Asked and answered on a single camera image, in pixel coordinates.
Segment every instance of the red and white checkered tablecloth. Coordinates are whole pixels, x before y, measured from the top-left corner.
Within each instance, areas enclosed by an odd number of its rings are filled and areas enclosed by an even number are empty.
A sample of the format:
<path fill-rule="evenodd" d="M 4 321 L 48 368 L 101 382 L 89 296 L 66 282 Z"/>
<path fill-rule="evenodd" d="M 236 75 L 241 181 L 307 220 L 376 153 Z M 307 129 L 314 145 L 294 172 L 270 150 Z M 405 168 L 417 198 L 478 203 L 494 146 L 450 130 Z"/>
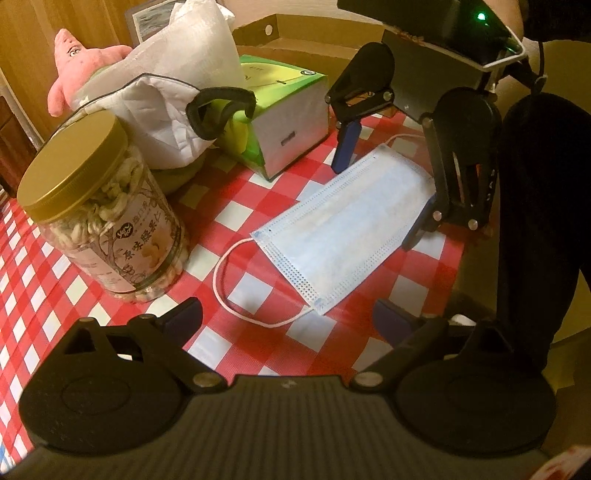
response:
<path fill-rule="evenodd" d="M 358 157 L 399 133 L 418 133 L 399 113 L 363 121 Z M 236 241 L 334 177 L 330 159 L 336 133 L 269 183 L 212 151 L 197 176 L 171 198 L 191 236 L 192 253 L 179 282 L 150 304 L 126 304 L 106 294 L 40 236 L 14 200 L 0 217 L 0 434 L 18 461 L 31 442 L 18 415 L 22 389 L 51 347 L 79 317 L 122 325 L 140 313 L 162 314 L 189 296 L 203 304 L 203 327 L 188 351 L 230 381 L 236 374 L 339 374 L 347 381 L 390 350 L 371 322 L 376 299 L 390 298 L 413 314 L 441 313 L 463 252 L 459 238 L 436 232 L 413 251 L 391 255 L 351 295 L 325 316 L 309 313 L 292 325 L 264 329 L 233 317 L 217 303 L 213 267 Z M 428 164 L 421 141 L 398 138 L 393 147 Z M 302 298 L 255 243 L 229 257 L 223 294 L 239 311 L 275 323 L 300 312 Z"/>

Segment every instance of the jar label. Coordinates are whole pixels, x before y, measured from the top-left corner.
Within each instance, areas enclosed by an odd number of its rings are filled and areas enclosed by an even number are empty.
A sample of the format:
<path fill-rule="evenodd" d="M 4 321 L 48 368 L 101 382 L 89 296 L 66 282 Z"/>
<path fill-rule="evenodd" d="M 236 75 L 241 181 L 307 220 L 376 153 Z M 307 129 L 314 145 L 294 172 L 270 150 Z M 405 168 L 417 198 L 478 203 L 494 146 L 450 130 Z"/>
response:
<path fill-rule="evenodd" d="M 133 293 L 152 284 L 170 266 L 180 243 L 178 220 L 147 172 L 114 226 L 98 241 L 68 253 L 114 293 Z"/>

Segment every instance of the mask ear loop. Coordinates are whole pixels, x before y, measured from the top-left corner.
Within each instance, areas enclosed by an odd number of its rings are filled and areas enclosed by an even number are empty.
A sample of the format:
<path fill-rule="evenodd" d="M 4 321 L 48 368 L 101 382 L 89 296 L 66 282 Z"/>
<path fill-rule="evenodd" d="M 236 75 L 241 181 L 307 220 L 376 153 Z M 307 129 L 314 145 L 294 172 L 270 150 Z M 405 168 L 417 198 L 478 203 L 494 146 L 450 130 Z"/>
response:
<path fill-rule="evenodd" d="M 387 147 L 390 147 L 390 142 L 392 140 L 395 140 L 397 138 L 419 138 L 421 140 L 425 140 L 425 137 L 422 135 L 415 135 L 415 134 L 398 134 L 398 135 L 392 135 L 390 138 L 388 138 L 384 143 Z"/>
<path fill-rule="evenodd" d="M 282 322 L 279 323 L 264 323 L 264 322 L 259 322 L 258 320 L 252 319 L 250 317 L 247 317 L 245 315 L 242 315 L 241 313 L 238 313 L 236 310 L 233 310 L 223 299 L 222 296 L 219 294 L 218 290 L 217 290 L 217 274 L 219 272 L 220 267 L 222 266 L 223 262 L 225 259 L 227 259 L 228 255 L 230 255 L 230 253 L 232 253 L 232 251 L 234 249 L 236 249 L 236 247 L 239 247 L 242 244 L 248 243 L 248 242 L 254 242 L 254 238 L 245 238 L 243 240 L 240 240 L 238 242 L 236 242 L 234 245 L 232 245 L 228 251 L 226 251 L 226 253 L 224 253 L 221 258 L 217 261 L 217 264 L 215 266 L 215 268 L 213 269 L 213 294 L 216 296 L 217 301 L 219 302 L 219 304 L 229 313 L 231 313 L 232 315 L 234 315 L 235 317 L 244 320 L 246 322 L 249 323 L 253 323 L 255 325 L 258 325 L 259 327 L 264 327 L 264 328 L 279 328 L 279 327 L 283 327 L 285 325 L 289 325 L 292 322 L 295 322 L 297 319 L 303 317 L 304 315 L 307 315 L 308 313 L 310 313 L 312 310 L 314 310 L 312 307 L 307 307 L 304 310 L 302 310 L 300 313 L 298 313 L 296 316 L 284 320 Z"/>

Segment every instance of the person's leg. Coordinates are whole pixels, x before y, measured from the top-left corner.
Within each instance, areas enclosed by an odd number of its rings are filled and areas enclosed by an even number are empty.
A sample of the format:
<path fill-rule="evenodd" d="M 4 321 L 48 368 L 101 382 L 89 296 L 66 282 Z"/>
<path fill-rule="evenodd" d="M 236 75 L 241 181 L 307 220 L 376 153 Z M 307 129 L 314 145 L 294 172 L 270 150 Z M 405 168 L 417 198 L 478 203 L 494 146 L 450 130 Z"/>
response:
<path fill-rule="evenodd" d="M 542 370 L 579 269 L 589 265 L 591 115 L 542 94 L 524 122 L 529 105 L 526 98 L 509 111 L 499 145 L 496 315 L 515 348 Z"/>

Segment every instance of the green tissue box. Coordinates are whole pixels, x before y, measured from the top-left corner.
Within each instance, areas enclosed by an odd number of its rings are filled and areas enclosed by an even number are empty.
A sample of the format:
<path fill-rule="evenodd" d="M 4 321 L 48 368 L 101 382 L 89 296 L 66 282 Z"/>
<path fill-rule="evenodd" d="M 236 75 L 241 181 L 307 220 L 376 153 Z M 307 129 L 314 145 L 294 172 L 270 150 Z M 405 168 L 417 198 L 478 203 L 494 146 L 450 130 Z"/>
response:
<path fill-rule="evenodd" d="M 256 95 L 255 115 L 236 113 L 216 145 L 271 180 L 328 135 L 328 78 L 250 55 L 240 60 Z"/>

